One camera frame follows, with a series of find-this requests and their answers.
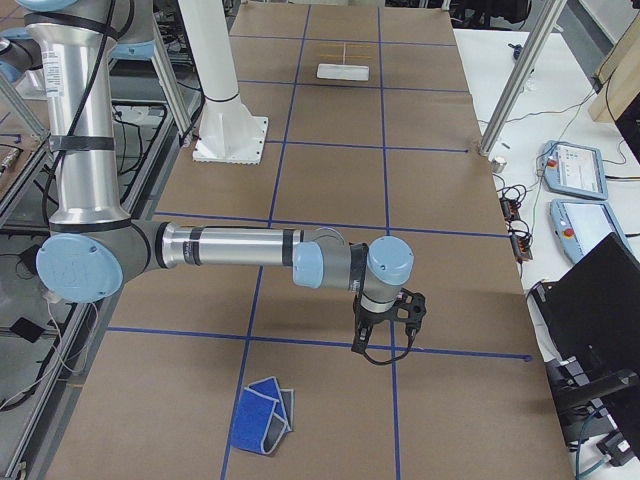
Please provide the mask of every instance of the blue tape line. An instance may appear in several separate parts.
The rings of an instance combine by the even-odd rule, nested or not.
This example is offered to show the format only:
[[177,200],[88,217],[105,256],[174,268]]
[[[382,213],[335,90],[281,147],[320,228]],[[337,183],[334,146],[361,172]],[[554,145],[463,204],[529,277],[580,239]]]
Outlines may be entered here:
[[337,88],[365,88],[365,89],[384,89],[384,90],[406,90],[408,92],[434,92],[434,93],[469,93],[469,90],[455,90],[449,88],[420,88],[420,87],[384,87],[376,85],[344,85],[331,83],[303,83],[303,82],[282,82],[271,80],[238,80],[238,83],[258,83],[266,85],[299,85],[302,87],[337,87]]
[[309,145],[312,147],[337,147],[337,148],[368,148],[370,150],[382,150],[381,145],[358,145],[355,143],[323,143],[323,142],[299,142],[292,140],[284,140],[287,145]]
[[229,35],[231,38],[257,38],[257,39],[272,39],[272,40],[307,40],[311,42],[348,42],[348,43],[373,43],[382,45],[419,45],[423,47],[456,47],[453,43],[430,43],[430,42],[383,42],[381,40],[349,40],[339,38],[315,38],[315,37],[277,37],[275,35]]
[[16,8],[14,8],[13,10],[11,10],[11,12],[9,13],[9,15],[7,15],[6,17],[2,17],[0,18],[0,23],[4,22],[7,18],[12,18],[13,14],[16,13],[18,11],[18,9],[20,8],[20,5],[18,5]]
[[278,171],[276,173],[276,183],[273,188],[273,197],[271,197],[271,207],[269,208],[269,223],[267,226],[271,226],[273,223],[273,213],[276,208],[276,200],[278,199],[278,189],[280,187],[280,176],[282,174],[282,165],[284,163],[284,155],[287,149],[287,138],[289,137],[289,127],[291,126],[291,115],[293,114],[293,104],[296,98],[296,87],[298,84],[298,78],[300,76],[300,66],[302,64],[302,52],[304,51],[304,37],[307,35],[307,28],[309,27],[309,16],[311,14],[311,5],[307,8],[307,18],[304,22],[304,30],[302,32],[302,42],[300,42],[300,52],[298,53],[298,65],[296,66],[296,75],[293,80],[293,89],[291,91],[291,102],[289,103],[289,112],[287,114],[287,123],[284,128],[284,137],[282,142],[282,150],[280,150],[280,160],[278,161]]
[[312,227],[332,227],[332,228],[357,228],[360,230],[381,230],[385,231],[386,227],[376,227],[375,225],[351,225],[349,223],[326,223],[326,222],[306,222],[298,220],[273,220],[272,223],[285,225],[309,225]]
[[387,150],[408,150],[416,152],[449,152],[449,153],[469,153],[468,148],[431,148],[431,147],[386,147]]
[[294,85],[294,82],[272,82],[270,80],[238,80],[238,83],[265,83],[267,85]]
[[368,148],[370,150],[409,150],[416,152],[445,152],[445,153],[469,153],[469,149],[438,148],[438,147],[389,147],[382,145],[358,145],[355,143],[324,143],[305,142],[297,140],[268,140],[267,143],[282,143],[285,145],[308,145],[311,147],[335,147],[335,148]]
[[[286,219],[271,219],[265,220],[262,218],[250,218],[250,217],[229,217],[224,215],[206,215],[200,213],[180,213],[180,212],[156,212],[155,215],[163,215],[166,217],[185,217],[185,218],[202,218],[208,220],[230,220],[230,221],[242,221],[242,222],[256,222],[256,223],[269,223],[284,224],[284,225],[309,225],[313,227],[333,227],[333,228],[353,228],[357,230],[380,230],[386,231],[387,227],[376,225],[358,225],[351,223],[328,223],[328,222],[310,222],[303,220],[286,220]],[[389,233],[396,232],[409,232],[409,233],[424,233],[434,235],[459,235],[463,237],[488,237],[488,238],[509,238],[509,235],[502,233],[482,233],[482,232],[462,232],[456,230],[435,230],[427,228],[408,228],[408,227],[394,227],[389,226]]]
[[410,233],[433,233],[435,235],[460,235],[463,237],[509,238],[506,233],[461,232],[456,230],[432,230],[426,228],[391,227],[392,231]]
[[[252,314],[255,315],[255,311],[252,305]],[[250,317],[250,326],[253,328],[253,323]],[[219,340],[235,340],[235,341],[252,341],[252,342],[265,342],[265,343],[283,343],[290,345],[306,345],[315,347],[334,347],[334,348],[351,348],[351,344],[347,342],[335,342],[328,340],[304,340],[296,338],[284,338],[284,337],[264,337],[253,335],[233,335],[228,333],[211,333],[211,332],[193,332],[188,330],[163,330],[157,328],[142,328],[142,327],[108,327],[109,332],[121,332],[121,333],[142,333],[146,335],[167,335],[175,337],[197,337],[197,338],[214,338]],[[372,350],[391,351],[390,345],[369,345]],[[427,354],[427,355],[452,355],[456,357],[482,357],[482,358],[496,358],[507,360],[522,360],[530,362],[533,360],[532,355],[519,354],[519,353],[500,353],[500,352],[479,352],[474,350],[451,350],[440,348],[422,348],[413,347],[411,354]]]
[[259,38],[265,40],[303,40],[302,37],[277,37],[275,35],[229,35],[231,38]]
[[232,220],[241,222],[258,222],[268,223],[269,220],[250,217],[228,217],[225,215],[205,215],[201,213],[179,213],[179,212],[155,212],[154,215],[163,215],[165,217],[187,217],[187,218],[204,218],[208,220]]
[[233,400],[233,410],[231,410],[231,421],[229,422],[229,430],[227,432],[227,444],[224,447],[224,459],[220,470],[220,480],[224,480],[227,476],[227,467],[229,466],[229,452],[231,451],[231,430],[233,428],[233,419],[240,400],[242,392],[242,384],[244,383],[244,370],[247,366],[247,357],[249,356],[249,346],[251,345],[251,332],[253,331],[253,321],[256,316],[258,306],[258,297],[260,295],[260,284],[262,283],[263,267],[258,269],[258,277],[256,279],[256,288],[253,292],[253,301],[251,303],[251,314],[249,315],[249,325],[247,326],[247,336],[244,341],[244,351],[242,352],[242,361],[240,362],[240,372],[238,373],[238,383],[236,385],[236,395]]
[[438,92],[438,93],[469,93],[469,90],[455,90],[448,88],[419,88],[419,87],[384,87],[385,90],[406,90],[409,92]]

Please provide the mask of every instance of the blue cloth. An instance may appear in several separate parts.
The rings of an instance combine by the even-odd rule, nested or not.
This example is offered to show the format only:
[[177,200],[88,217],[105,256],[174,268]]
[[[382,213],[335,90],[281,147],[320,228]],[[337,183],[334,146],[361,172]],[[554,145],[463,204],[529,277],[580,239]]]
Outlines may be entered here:
[[268,455],[292,430],[293,390],[283,390],[275,377],[242,390],[231,427],[231,446]]

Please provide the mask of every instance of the robotic arm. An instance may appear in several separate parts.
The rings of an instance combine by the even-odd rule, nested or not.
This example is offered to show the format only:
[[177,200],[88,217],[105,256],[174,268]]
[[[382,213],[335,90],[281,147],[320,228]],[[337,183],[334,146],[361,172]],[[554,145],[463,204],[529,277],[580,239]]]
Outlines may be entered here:
[[[374,363],[389,362],[376,362],[366,353],[373,326],[383,320],[405,323],[411,346],[426,309],[421,294],[403,288],[413,253],[398,238],[381,237],[367,247],[349,245],[326,228],[180,227],[133,220],[121,207],[107,58],[117,43],[140,46],[153,40],[151,0],[18,3],[31,11],[25,16],[26,29],[42,52],[55,158],[48,183],[55,171],[59,195],[59,208],[49,219],[52,235],[37,256],[47,288],[70,301],[94,302],[146,271],[178,264],[286,266],[298,285],[356,292],[353,351]],[[217,34],[224,42],[216,57],[231,59],[222,4],[214,0],[206,8],[219,21],[211,28],[225,32]],[[237,91],[230,61],[225,88],[236,82]],[[234,105],[245,108],[238,94],[220,100],[211,98],[216,88],[203,87],[207,103],[227,102],[225,112]]]

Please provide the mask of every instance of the brown cardboard surface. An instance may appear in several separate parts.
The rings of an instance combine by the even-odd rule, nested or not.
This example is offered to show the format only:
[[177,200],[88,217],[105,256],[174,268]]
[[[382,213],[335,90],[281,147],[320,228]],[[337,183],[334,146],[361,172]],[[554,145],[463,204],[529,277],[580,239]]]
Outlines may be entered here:
[[274,217],[384,227],[382,150],[287,146]]
[[293,85],[240,82],[242,102],[251,114],[269,117],[267,140],[284,138],[292,93]]
[[20,7],[16,2],[6,0],[0,5],[0,17],[18,16]]
[[540,361],[410,355],[398,364],[403,480],[573,478]]
[[[274,228],[315,230],[314,226],[274,224]],[[341,228],[346,242],[371,244],[384,231]],[[291,269],[265,268],[253,323],[253,334],[298,340],[353,341],[354,294],[334,289],[309,289],[292,283]],[[389,328],[374,330],[371,344],[390,345]]]
[[409,290],[523,293],[507,238],[391,233],[411,245],[415,256]]
[[243,345],[107,333],[46,478],[216,476]]
[[313,5],[307,38],[377,42],[377,10],[371,7]]
[[[392,233],[415,255],[407,288],[427,298],[417,347],[539,355],[506,239]],[[396,338],[404,348],[403,328]]]
[[383,42],[456,44],[449,12],[439,9],[384,8],[381,27]]
[[[347,81],[347,80],[327,80],[317,77],[319,63],[342,64],[343,47],[346,43],[347,65],[361,65],[369,67],[369,80]],[[323,55],[335,55],[327,58]],[[300,65],[299,83],[314,83],[320,85],[343,85],[343,86],[380,86],[380,56],[377,43],[349,43],[330,42],[328,40],[307,40],[304,42],[302,51],[302,61]]]
[[231,38],[238,80],[292,83],[301,43],[282,38]]
[[390,150],[387,177],[394,227],[506,234],[486,158]]
[[280,145],[265,145],[259,165],[194,162],[191,148],[180,151],[158,211],[269,217]]
[[[263,223],[189,217],[156,216],[154,220],[181,226],[264,227]],[[178,265],[147,272],[125,285],[111,325],[245,335],[257,276],[258,267],[238,265]]]
[[245,383],[295,389],[294,431],[270,458],[232,449],[227,479],[392,479],[391,375],[348,348],[252,343]]
[[384,86],[468,91],[455,46],[382,46]]
[[298,86],[289,140],[382,146],[380,92]]
[[302,38],[307,5],[249,2],[240,6],[231,35]]
[[[352,25],[351,38],[376,42],[375,9],[248,4],[233,33],[299,38],[309,11],[308,38],[338,35]],[[454,43],[446,13],[381,12],[384,41]],[[253,40],[234,39],[242,63],[238,71],[266,77],[245,80],[291,81],[297,41]],[[277,48],[276,42],[289,46],[272,55],[273,64],[263,70],[258,57]],[[300,82],[312,78],[313,62],[306,55],[314,42],[305,41],[307,47]],[[395,59],[396,70],[416,55],[410,45],[406,51],[386,47],[385,58]],[[417,88],[466,85],[454,47],[416,48],[441,49],[435,55],[450,51],[432,59],[444,74],[436,76],[426,65],[416,68],[415,76],[385,71],[390,85],[414,80]],[[416,64],[428,61],[421,57]],[[370,243],[386,226],[381,96],[387,146],[465,150],[479,137],[466,93],[385,90],[381,95],[378,88],[297,85],[294,95],[292,85],[249,82],[240,88],[254,115],[270,117],[269,139],[286,143],[267,145],[258,166],[196,163],[183,150],[160,211],[264,220],[275,189],[273,219],[358,224],[361,228],[340,231],[348,241]],[[261,276],[254,267],[154,272],[125,289],[114,325],[236,335],[251,326],[244,374],[240,377],[243,339],[109,333],[49,477],[217,478],[237,382],[275,375],[281,386],[296,390],[295,431],[271,457],[232,449],[226,479],[392,479],[396,448],[403,480],[571,478],[516,264],[508,240],[498,235],[504,230],[486,164],[450,151],[386,153],[392,227],[467,233],[392,231],[415,254],[407,288],[427,296],[416,347],[484,357],[412,353],[397,366],[396,410],[393,370],[373,367],[349,351],[352,294],[296,287],[286,268],[265,268]],[[273,227],[291,227],[282,222]],[[367,225],[374,228],[362,228]],[[389,333],[383,324],[372,343],[388,345]],[[404,341],[400,334],[397,330],[398,347]],[[372,355],[383,359],[390,353]],[[531,355],[533,361],[489,358],[505,353]]]
[[384,112],[390,147],[465,150],[480,139],[467,93],[386,90]]
[[[415,347],[540,356],[522,294],[480,288],[464,292],[432,288],[423,292],[427,316]],[[402,325],[396,326],[396,344],[401,349],[407,344]]]

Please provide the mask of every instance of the metal rack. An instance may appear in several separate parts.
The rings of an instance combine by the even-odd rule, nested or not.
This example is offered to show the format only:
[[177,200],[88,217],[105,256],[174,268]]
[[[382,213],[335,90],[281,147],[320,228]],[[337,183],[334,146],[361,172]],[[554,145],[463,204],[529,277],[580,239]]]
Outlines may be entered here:
[[[135,76],[112,75],[114,109],[122,112],[123,119],[132,120],[127,120],[128,123],[139,125],[143,143],[140,155],[135,127],[114,124],[118,163],[123,162],[123,170],[129,170],[132,163],[135,165],[119,177],[123,207],[134,218],[150,218],[153,214],[180,148],[174,118],[152,72],[142,76],[139,72]],[[183,93],[189,111],[195,111],[199,103],[197,92]],[[122,158],[123,134],[128,137],[128,158]],[[41,244],[48,236],[40,212],[42,192],[34,181],[50,163],[46,145],[41,144],[0,199],[0,250],[19,253],[33,244]],[[55,201],[54,188],[50,195]],[[17,257],[0,260],[18,262],[15,269],[0,269],[0,404],[2,397],[8,398],[33,383],[38,371],[46,373],[19,407],[0,412],[0,478],[19,478],[25,462],[30,477],[39,478],[44,476],[56,439],[68,423],[119,294],[96,305],[95,313],[91,304],[50,304],[62,332],[62,338],[57,340],[37,276],[27,278],[19,274],[22,272],[18,268],[23,266]],[[20,316],[44,328],[36,343],[31,344],[9,330]],[[66,367],[58,356],[66,359]]]

